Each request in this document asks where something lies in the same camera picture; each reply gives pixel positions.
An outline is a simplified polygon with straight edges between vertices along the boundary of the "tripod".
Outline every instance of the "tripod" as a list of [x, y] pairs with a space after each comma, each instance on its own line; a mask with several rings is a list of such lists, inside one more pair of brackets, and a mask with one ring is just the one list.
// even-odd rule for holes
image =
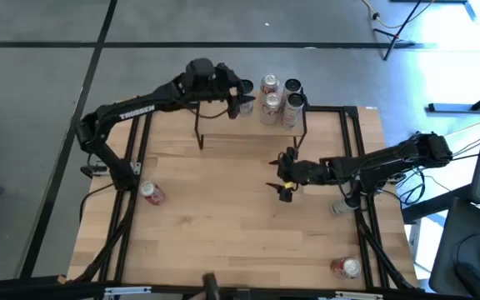
[[[414, 44], [416, 44], [415, 42], [413, 41], [410, 41], [410, 40], [406, 40], [406, 39], [402, 39], [399, 37], [399, 34], [401, 33], [401, 31], [405, 28], [405, 26], [407, 25], [407, 23], [410, 21], [410, 19], [413, 17], [413, 14], [416, 12], [416, 9], [418, 8], [418, 6], [422, 3], [422, 0], [417, 0], [417, 3], [416, 3], [416, 6], [412, 9], [412, 11], [410, 12], [410, 14], [408, 15], [407, 19], [405, 20], [405, 22], [403, 22], [403, 24], [401, 25], [401, 27], [399, 28], [399, 30], [397, 30], [397, 33], [396, 34], [392, 34], [390, 32], [385, 32], [381, 29], [377, 29], [377, 28], [374, 28], [373, 31], [374, 32], [377, 32], [377, 33], [382, 33], [386, 36], [389, 36], [389, 37], [392, 37], [392, 41], [390, 42], [390, 47], [388, 47], [388, 51], [387, 53], [384, 55], [384, 58], [383, 60], [388, 60], [388, 56], [390, 56], [390, 52], [392, 51], [392, 49], [396, 46], [396, 42], [397, 41], [405, 41], [407, 43], [409, 43], [409, 46], [412, 46]], [[379, 14], [378, 12], [374, 13], [373, 16], [372, 16], [373, 20], [376, 20], [377, 18], [379, 18]]]

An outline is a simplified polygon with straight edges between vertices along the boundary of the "tripod leg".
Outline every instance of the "tripod leg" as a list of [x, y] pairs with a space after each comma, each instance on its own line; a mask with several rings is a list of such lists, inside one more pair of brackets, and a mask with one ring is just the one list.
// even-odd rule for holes
[[395, 35], [393, 35], [393, 40], [390, 43], [390, 48], [388, 49], [388, 51], [387, 51], [386, 55], [384, 56], [383, 60], [385, 60], [385, 61], [388, 60], [388, 57], [390, 56], [390, 52], [392, 51], [392, 49], [396, 45], [396, 41], [399, 39], [399, 34], [405, 28], [405, 26], [407, 26], [408, 22], [410, 21], [410, 18], [413, 17], [413, 14], [416, 12], [416, 9], [418, 8], [418, 6], [421, 3], [422, 3], [422, 0], [417, 0], [416, 6], [414, 6], [414, 8], [410, 12], [410, 14], [408, 14], [407, 19], [405, 20], [405, 22], [403, 22], [403, 24], [401, 24], [401, 27], [399, 28], [399, 30], [397, 30], [397, 33]]

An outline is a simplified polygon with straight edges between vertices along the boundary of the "can lid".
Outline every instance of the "can lid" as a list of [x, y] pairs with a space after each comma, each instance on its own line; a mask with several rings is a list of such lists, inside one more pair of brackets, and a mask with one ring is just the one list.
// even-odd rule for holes
[[266, 95], [266, 105], [276, 107], [281, 103], [281, 98], [275, 93], [271, 92]]
[[297, 92], [301, 88], [301, 83], [297, 79], [288, 79], [284, 83], [284, 87], [290, 92]]
[[295, 92], [291, 93], [290, 96], [288, 96], [288, 103], [298, 108], [305, 103], [305, 99], [303, 99], [303, 96]]
[[242, 79], [243, 92], [250, 93], [253, 90], [253, 82], [251, 80]]
[[357, 277], [360, 275], [360, 262], [355, 258], [348, 258], [343, 263], [343, 269], [350, 277]]
[[153, 184], [153, 182], [144, 182], [140, 185], [140, 193], [144, 197], [153, 195], [154, 191], [155, 185]]
[[273, 75], [273, 74], [268, 74], [266, 76], [264, 76], [264, 82], [266, 84], [269, 84], [269, 85], [275, 85], [277, 84], [277, 76]]

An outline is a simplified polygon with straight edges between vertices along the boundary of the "silver can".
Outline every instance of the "silver can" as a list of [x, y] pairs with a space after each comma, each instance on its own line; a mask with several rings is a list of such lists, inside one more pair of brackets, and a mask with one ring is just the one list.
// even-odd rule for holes
[[[253, 90], [253, 82], [243, 79], [242, 80], [242, 85], [243, 85], [243, 92], [244, 94], [249, 94]], [[249, 115], [253, 112], [253, 101], [240, 104], [240, 115], [246, 116]]]
[[288, 79], [284, 83], [284, 87], [282, 88], [282, 96], [281, 96], [281, 106], [284, 108], [284, 104], [288, 100], [288, 96], [291, 93], [299, 93], [301, 89], [301, 83], [297, 79]]
[[362, 271], [360, 262], [353, 257], [342, 257], [331, 262], [332, 273], [337, 278], [357, 278]]
[[273, 74], [264, 75], [260, 84], [260, 92], [263, 94], [276, 93], [279, 88], [279, 79]]
[[339, 215], [343, 213], [350, 213], [360, 206], [360, 202], [356, 203], [351, 198], [344, 198], [342, 200], [336, 201], [331, 206], [331, 213], [333, 215]]
[[293, 92], [288, 95], [287, 101], [284, 104], [284, 109], [282, 110], [282, 127], [286, 129], [291, 129], [296, 126], [303, 106], [305, 105], [305, 98]]
[[272, 125], [277, 121], [281, 98], [275, 93], [269, 93], [261, 99], [260, 122]]
[[240, 115], [248, 115], [253, 111], [253, 101], [240, 104]]

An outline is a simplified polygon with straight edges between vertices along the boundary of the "gray floor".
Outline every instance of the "gray floor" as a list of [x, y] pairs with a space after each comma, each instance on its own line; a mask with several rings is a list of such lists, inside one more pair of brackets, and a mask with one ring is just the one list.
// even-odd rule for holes
[[[411, 3], [372, 0], [387, 23]], [[95, 41], [108, 0], [0, 0], [0, 40]], [[120, 1], [108, 41], [386, 42], [352, 1]], [[313, 104], [378, 107], [388, 144], [415, 131], [445, 134], [480, 116], [432, 115], [430, 102], [480, 99], [480, 28], [462, 4], [434, 4], [404, 31], [435, 50], [105, 49], [85, 112], [183, 71], [191, 59], [225, 62], [257, 82], [266, 72], [299, 78]], [[83, 83], [91, 49], [0, 49], [0, 279], [11, 278]], [[74, 145], [35, 273], [65, 273], [89, 180]]]

